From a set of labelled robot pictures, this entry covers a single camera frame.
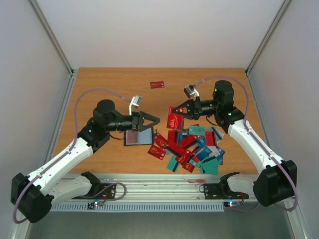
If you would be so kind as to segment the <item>red VIP card gold text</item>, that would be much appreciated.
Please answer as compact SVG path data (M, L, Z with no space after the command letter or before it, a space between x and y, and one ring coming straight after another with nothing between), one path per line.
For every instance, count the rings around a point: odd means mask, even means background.
M173 106L169 107L166 128L182 130L183 124L184 124L184 118L180 115L173 113L173 109L174 109Z

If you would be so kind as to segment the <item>black leather card holder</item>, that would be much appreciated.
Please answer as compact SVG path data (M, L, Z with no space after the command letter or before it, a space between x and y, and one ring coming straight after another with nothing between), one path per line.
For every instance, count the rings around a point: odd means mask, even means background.
M126 145L126 131L124 134L124 146L152 145L154 143L154 129L149 128L145 131L138 132L138 144Z

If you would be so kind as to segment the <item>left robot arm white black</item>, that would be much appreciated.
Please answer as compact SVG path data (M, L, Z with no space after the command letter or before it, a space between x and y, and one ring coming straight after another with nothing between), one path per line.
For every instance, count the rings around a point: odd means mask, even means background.
M36 223L43 219L53 204L78 196L96 198L100 194L98 180L90 173L80 175L57 189L57 182L72 168L104 146L113 131L142 132L159 124L160 119L143 111L123 115L111 100L101 100L87 124L75 132L72 142L49 162L27 175L16 174L11 182L10 201L14 205L13 221Z

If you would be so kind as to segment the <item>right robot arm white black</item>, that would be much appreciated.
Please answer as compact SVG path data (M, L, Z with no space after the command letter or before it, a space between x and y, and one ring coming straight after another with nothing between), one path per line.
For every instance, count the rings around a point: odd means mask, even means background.
M241 112L234 105L234 89L230 77L216 76L211 100L202 101L196 87L203 80L184 88L188 100L175 107L173 112L186 119L198 120L202 116L213 116L219 127L233 138L254 163L257 177L248 177L238 172L227 174L220 179L220 192L224 197L236 193L254 196L264 207L277 205L280 201L294 198L294 204L287 211L296 209L297 166L285 161L275 153L254 131L247 120L247 112Z

